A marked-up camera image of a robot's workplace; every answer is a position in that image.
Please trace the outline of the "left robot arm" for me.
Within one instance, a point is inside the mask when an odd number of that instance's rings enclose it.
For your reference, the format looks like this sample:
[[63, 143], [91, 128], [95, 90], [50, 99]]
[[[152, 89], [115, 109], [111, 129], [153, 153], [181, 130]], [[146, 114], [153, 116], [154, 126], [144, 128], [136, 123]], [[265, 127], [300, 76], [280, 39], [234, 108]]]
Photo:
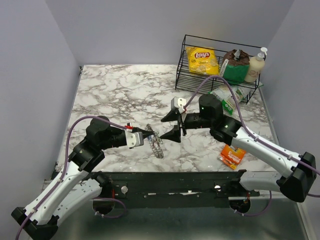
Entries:
[[20, 225], [19, 233], [25, 231], [33, 240], [50, 240], [64, 220], [85, 202], [97, 197], [116, 202], [112, 183], [103, 173], [90, 177], [85, 186], [75, 187], [105, 158], [105, 150], [140, 147], [154, 134], [110, 122], [105, 116], [89, 119], [84, 139], [72, 152], [65, 152], [62, 170], [35, 200], [25, 207], [16, 207], [11, 213]]

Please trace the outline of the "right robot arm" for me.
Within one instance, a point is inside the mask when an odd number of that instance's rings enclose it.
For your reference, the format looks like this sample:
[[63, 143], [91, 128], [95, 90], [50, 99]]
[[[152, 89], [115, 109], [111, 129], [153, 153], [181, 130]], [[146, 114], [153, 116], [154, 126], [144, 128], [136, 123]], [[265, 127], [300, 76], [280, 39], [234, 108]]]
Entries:
[[198, 113], [186, 113], [186, 102], [179, 97], [171, 100], [171, 110], [161, 122], [176, 121], [177, 124], [161, 139], [179, 143], [187, 130], [208, 128], [215, 140], [240, 148], [275, 170], [262, 173], [246, 170], [230, 183], [230, 191], [234, 195], [241, 196], [247, 190], [266, 190], [280, 192], [298, 203], [305, 201], [317, 177], [314, 155], [284, 149], [259, 136], [239, 120], [225, 115], [222, 103], [212, 94], [200, 96]]

